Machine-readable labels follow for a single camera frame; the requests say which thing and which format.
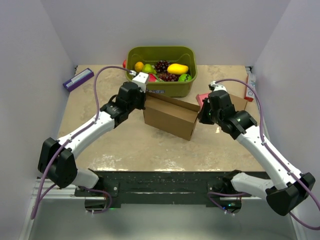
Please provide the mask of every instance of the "open cardboard box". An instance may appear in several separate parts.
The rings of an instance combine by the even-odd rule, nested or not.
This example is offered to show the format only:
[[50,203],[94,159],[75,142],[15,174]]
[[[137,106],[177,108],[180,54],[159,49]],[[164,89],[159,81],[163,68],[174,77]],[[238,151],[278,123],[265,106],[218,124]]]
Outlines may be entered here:
[[[246,108],[247,100],[231,95],[237,111]],[[201,107],[161,94],[148,92],[143,110],[144,123],[190,140],[197,124],[197,115]]]

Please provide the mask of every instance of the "red fruit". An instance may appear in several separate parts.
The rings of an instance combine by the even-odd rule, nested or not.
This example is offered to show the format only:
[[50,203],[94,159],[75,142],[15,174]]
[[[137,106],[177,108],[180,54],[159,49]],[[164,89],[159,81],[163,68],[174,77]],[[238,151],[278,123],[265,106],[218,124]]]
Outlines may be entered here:
[[155,75],[149,73],[149,83],[154,83],[157,81],[157,78],[155,77]]

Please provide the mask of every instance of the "green fruit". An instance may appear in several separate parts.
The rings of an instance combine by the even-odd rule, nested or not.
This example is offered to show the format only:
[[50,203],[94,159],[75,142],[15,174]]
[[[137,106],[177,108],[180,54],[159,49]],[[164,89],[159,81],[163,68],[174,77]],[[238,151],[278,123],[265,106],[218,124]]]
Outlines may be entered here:
[[142,68],[142,72],[146,74],[157,74],[156,70],[150,64],[145,64]]
[[191,81],[191,79],[192,79],[192,77],[189,74],[182,74],[179,77],[178,82],[188,82],[188,81]]

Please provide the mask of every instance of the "gray floor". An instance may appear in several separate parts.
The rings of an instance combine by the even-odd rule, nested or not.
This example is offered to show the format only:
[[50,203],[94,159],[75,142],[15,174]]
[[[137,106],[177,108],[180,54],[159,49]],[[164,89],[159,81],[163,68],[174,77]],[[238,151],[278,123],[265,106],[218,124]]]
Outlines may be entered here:
[[30,240],[296,240],[289,217],[242,200],[236,216],[202,205],[123,205],[85,213],[83,199],[44,199]]

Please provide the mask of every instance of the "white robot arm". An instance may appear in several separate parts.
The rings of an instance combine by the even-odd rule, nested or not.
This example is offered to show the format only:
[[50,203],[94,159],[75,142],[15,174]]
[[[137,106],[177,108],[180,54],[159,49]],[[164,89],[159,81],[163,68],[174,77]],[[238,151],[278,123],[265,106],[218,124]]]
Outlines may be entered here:
[[[260,126],[245,110],[235,110],[223,85],[213,81],[209,88],[212,92],[203,100],[203,107],[198,115],[199,121],[203,124],[218,124],[225,133],[230,134],[254,156],[270,177],[270,180],[266,180],[234,171],[229,177],[232,187],[237,192],[265,199],[275,212],[285,216],[308,196],[293,175],[300,177],[310,190],[315,183],[314,177],[310,173],[302,174],[267,138],[261,140]],[[287,169],[264,146],[265,144]]]
[[[103,190],[103,178],[90,169],[77,168],[75,159],[101,135],[111,131],[125,121],[129,113],[134,109],[144,109],[148,78],[148,74],[139,73],[133,78],[132,82],[125,82],[120,87],[118,95],[114,96],[115,101],[111,98],[107,104],[100,108],[98,117],[94,116],[83,126],[59,138],[58,141],[48,138],[42,146],[38,170],[43,173],[48,166],[49,160],[62,147],[60,143],[69,140],[50,166],[47,177],[60,188],[74,184],[88,189]],[[310,173],[302,174],[267,139],[262,142],[260,127],[257,122],[245,110],[235,110],[223,85],[212,82],[209,87],[212,92],[204,100],[202,109],[198,114],[200,123],[218,124],[225,133],[237,140],[255,157],[270,177],[270,180],[266,180],[235,170],[227,176],[227,190],[248,193],[266,199],[269,206],[276,213],[282,216],[288,214],[308,197],[308,193],[293,178],[292,174],[299,176],[300,180],[310,190],[315,183],[314,177]],[[84,127],[89,125],[92,126],[82,131]],[[288,166],[289,171],[265,148],[265,143]]]
[[61,147],[68,143],[50,166],[47,177],[60,188],[70,184],[92,189],[99,181],[99,176],[89,169],[77,168],[75,160],[81,152],[103,134],[113,130],[128,119],[134,109],[144,109],[146,86],[149,80],[147,73],[139,73],[131,82],[125,82],[117,95],[100,108],[98,117],[93,116],[82,126],[60,137],[58,140],[48,138],[42,145],[38,170],[44,173],[50,159]]

